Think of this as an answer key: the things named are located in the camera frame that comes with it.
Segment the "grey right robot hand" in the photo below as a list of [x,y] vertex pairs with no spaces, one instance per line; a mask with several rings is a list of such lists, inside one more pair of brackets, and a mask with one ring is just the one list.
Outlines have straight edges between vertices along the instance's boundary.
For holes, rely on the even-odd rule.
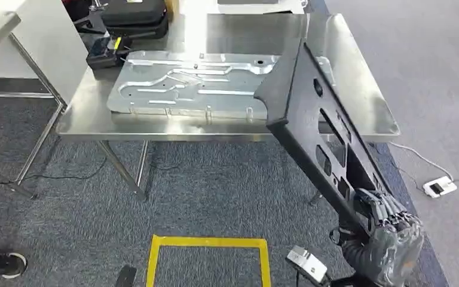
[[377,285],[403,286],[423,247],[422,222],[389,193],[359,188],[357,195],[370,207],[374,227],[366,244],[356,240],[343,248],[345,259]]

